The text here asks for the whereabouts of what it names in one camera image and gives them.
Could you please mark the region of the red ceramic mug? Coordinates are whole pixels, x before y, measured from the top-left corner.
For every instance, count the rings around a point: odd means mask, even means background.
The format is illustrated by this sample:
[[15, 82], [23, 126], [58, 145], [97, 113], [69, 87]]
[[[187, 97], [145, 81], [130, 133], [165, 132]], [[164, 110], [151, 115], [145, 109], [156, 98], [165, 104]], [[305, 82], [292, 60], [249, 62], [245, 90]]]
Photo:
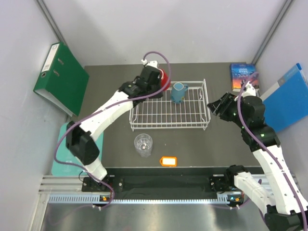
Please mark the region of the red ceramic mug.
[[170, 87], [170, 80], [169, 77], [167, 75], [167, 73], [164, 71], [164, 69], [160, 69], [160, 85], [161, 88], [163, 89], [163, 91], [166, 91], [169, 87]]

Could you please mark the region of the clear faceted plastic cup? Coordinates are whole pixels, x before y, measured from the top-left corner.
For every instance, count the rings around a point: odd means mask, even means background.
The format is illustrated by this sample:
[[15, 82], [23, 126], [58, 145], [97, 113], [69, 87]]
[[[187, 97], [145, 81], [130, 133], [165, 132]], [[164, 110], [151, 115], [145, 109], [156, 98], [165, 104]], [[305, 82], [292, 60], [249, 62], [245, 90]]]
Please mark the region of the clear faceted plastic cup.
[[141, 157], [149, 157], [152, 153], [153, 139], [148, 134], [139, 134], [134, 140], [134, 146]]

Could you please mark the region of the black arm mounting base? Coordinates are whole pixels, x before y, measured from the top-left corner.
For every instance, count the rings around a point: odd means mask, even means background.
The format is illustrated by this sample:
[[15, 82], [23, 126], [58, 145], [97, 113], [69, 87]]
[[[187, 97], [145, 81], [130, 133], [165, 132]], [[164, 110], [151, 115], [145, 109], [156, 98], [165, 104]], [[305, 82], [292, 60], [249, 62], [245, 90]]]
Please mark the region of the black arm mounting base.
[[239, 172], [262, 174], [260, 167], [111, 167], [103, 179], [115, 199], [216, 199], [218, 192], [234, 187]]

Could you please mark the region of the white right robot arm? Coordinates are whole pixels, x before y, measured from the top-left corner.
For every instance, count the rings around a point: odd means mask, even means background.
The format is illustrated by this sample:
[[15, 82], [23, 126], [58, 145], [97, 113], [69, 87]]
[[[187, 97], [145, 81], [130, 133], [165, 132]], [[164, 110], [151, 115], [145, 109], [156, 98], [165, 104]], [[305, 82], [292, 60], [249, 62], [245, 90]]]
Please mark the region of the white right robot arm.
[[258, 183], [247, 168], [237, 165], [226, 169], [225, 186], [244, 192], [258, 207], [269, 230], [306, 231], [308, 202], [287, 167], [277, 134], [265, 122], [262, 100], [245, 88], [242, 96], [227, 92], [207, 107], [213, 115], [241, 129], [242, 139], [260, 163], [270, 190]]

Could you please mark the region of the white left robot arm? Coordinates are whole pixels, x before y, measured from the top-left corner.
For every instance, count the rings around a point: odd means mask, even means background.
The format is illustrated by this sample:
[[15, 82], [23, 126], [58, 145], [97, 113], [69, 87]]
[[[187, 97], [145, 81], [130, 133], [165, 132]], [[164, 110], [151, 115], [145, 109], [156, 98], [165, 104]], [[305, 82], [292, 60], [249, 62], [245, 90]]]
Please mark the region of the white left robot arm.
[[70, 153], [81, 163], [83, 168], [94, 178], [92, 185], [99, 191], [109, 186], [107, 170], [99, 159], [100, 150], [96, 141], [104, 130], [127, 111], [147, 99], [163, 96], [161, 78], [164, 73], [158, 67], [158, 61], [143, 60], [141, 74], [133, 81], [125, 82], [113, 96], [92, 117], [85, 119], [79, 125], [70, 122], [67, 125], [65, 145]]

